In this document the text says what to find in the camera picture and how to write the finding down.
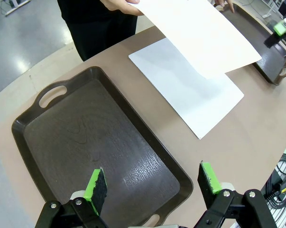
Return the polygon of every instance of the black shirt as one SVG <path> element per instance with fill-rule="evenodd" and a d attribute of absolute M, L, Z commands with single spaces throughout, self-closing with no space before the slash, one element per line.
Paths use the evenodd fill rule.
<path fill-rule="evenodd" d="M 62 18 L 70 23 L 92 22 L 109 16 L 109 11 L 100 0 L 57 0 Z"/>

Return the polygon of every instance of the black pants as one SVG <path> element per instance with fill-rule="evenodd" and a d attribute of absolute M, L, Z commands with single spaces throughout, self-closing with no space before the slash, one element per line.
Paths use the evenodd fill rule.
<path fill-rule="evenodd" d="M 67 23 L 83 61 L 135 34 L 137 17 L 116 11 L 89 23 Z"/>

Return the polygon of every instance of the tray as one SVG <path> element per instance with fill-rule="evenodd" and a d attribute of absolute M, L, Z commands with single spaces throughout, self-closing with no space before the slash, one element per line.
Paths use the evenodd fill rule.
<path fill-rule="evenodd" d="M 59 86 L 66 93 L 39 105 Z M 112 228 L 161 225 L 193 190 L 190 178 L 105 73 L 91 67 L 40 92 L 12 125 L 21 156 L 46 201 L 66 203 L 102 167 L 101 217 Z"/>
<path fill-rule="evenodd" d="M 265 46 L 264 41 L 271 35 L 258 21 L 253 19 L 237 4 L 233 4 L 235 13 L 226 5 L 221 13 L 236 27 L 240 33 L 252 44 L 262 56 L 262 59 L 253 65 L 270 83 L 279 85 L 286 77 L 286 50 L 276 44 L 272 48 Z"/>

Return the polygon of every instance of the person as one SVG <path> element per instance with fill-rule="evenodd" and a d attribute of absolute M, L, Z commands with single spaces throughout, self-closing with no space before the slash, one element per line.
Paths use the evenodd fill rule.
<path fill-rule="evenodd" d="M 57 0 L 83 61 L 135 34 L 139 0 Z M 224 0 L 215 0 L 224 5 Z M 232 0 L 227 3 L 233 10 Z"/>

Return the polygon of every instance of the paper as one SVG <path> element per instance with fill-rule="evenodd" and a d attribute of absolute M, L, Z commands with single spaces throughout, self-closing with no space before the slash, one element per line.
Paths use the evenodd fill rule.
<path fill-rule="evenodd" d="M 244 96 L 225 74 L 206 79 L 197 73 L 167 38 L 129 58 L 199 139 Z"/>
<path fill-rule="evenodd" d="M 207 0 L 140 0 L 132 5 L 206 78 L 261 59 L 245 37 Z"/>

